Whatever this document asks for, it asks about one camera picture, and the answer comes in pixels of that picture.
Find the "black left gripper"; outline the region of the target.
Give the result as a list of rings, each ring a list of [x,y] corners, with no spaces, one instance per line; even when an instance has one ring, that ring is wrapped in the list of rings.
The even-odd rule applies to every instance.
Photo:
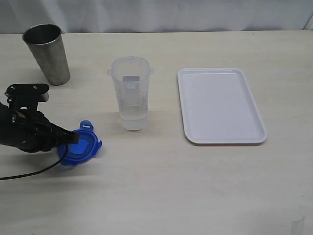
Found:
[[[24,152],[50,151],[66,144],[77,144],[80,135],[50,123],[43,113],[14,111],[0,105],[0,143]]]

